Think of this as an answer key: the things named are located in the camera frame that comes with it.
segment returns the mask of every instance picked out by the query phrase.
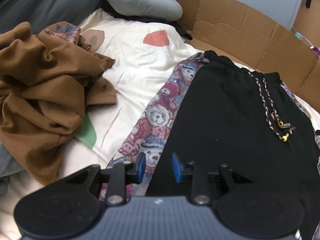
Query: black pants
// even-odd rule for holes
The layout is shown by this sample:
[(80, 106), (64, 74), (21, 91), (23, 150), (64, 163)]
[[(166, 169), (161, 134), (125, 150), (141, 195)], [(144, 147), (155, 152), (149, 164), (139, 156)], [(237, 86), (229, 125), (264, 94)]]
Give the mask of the black pants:
[(210, 63), (199, 70), (182, 102), (147, 195), (190, 193), (190, 185), (175, 183), (173, 152), (185, 162), (196, 161), (210, 170), (228, 163), (256, 183), (296, 192), (305, 208), (302, 238), (311, 239), (320, 220), (320, 150), (309, 118), (281, 88), (278, 73), (254, 72), (273, 127), (263, 77), (282, 121), (296, 127), (288, 141), (282, 142), (267, 125), (257, 83), (248, 71), (213, 51), (204, 55)]

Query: brown shirt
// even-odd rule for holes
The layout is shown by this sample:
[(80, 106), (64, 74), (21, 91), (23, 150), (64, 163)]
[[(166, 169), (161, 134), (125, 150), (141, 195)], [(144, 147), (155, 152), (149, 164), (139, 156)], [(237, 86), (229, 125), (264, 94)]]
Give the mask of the brown shirt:
[(0, 141), (40, 183), (55, 181), (62, 144), (76, 135), (85, 109), (116, 103), (102, 77), (113, 63), (66, 22), (38, 36), (27, 22), (0, 34)]

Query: teddy bear print fabric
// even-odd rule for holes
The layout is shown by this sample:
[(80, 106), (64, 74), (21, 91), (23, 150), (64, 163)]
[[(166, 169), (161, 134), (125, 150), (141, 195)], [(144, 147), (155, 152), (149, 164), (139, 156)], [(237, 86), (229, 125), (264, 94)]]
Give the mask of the teddy bear print fabric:
[[(281, 87), (284, 89), (284, 91), (287, 93), (287, 95), (291, 98), (291, 100), (296, 104), (296, 106), (307, 115), (307, 117), (311, 120), (311, 114), (309, 111), (297, 100), (295, 97), (295, 94), (287, 87), (287, 85), (282, 82)], [(320, 136), (316, 135), (315, 133), (315, 141), (317, 146), (320, 148)], [(320, 173), (320, 157), (319, 157), (319, 162), (318, 162), (318, 170)], [(320, 239), (320, 223), (318, 224), (316, 231), (312, 237), (312, 240), (319, 240)]]
[[(112, 168), (114, 164), (125, 160), (134, 162), (139, 153), (145, 153), (147, 163), (143, 182), (139, 185), (128, 185), (127, 196), (145, 195), (182, 100), (197, 71), (208, 62), (203, 53), (197, 53), (175, 66), (167, 82), (149, 102), (109, 163), (108, 168)], [(104, 199), (107, 186), (103, 185), (100, 200)]]

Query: metal screw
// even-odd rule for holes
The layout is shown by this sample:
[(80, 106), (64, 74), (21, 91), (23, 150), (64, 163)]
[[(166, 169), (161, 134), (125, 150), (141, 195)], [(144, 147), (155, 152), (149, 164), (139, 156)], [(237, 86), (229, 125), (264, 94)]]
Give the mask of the metal screw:
[(206, 195), (198, 195), (193, 199), (193, 201), (199, 205), (205, 205), (209, 203), (210, 198)]
[(123, 198), (119, 195), (112, 195), (112, 196), (108, 197), (107, 200), (110, 204), (119, 204), (123, 201)]

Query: black waistband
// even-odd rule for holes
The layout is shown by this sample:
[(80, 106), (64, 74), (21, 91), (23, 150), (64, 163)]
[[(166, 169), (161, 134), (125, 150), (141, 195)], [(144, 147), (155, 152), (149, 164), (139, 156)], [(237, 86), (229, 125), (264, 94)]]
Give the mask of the black waistband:
[[(228, 67), (229, 69), (232, 69), (238, 73), (241, 73), (243, 75), (247, 75), (248, 76), (248, 71), (246, 68), (239, 68), (237, 67), (231, 59), (229, 59), (226, 56), (218, 56), (213, 50), (207, 50), (204, 52), (204, 57), (206, 59), (208, 59), (210, 62), (219, 62), (221, 64), (223, 64), (224, 66)], [(257, 71), (251, 72), (251, 74), (259, 79), (262, 79), (263, 77), (269, 81), (269, 82), (273, 82), (273, 83), (281, 83), (281, 79), (280, 79), (280, 75), (278, 72), (273, 72), (273, 73), (267, 73), (267, 74), (263, 74)]]

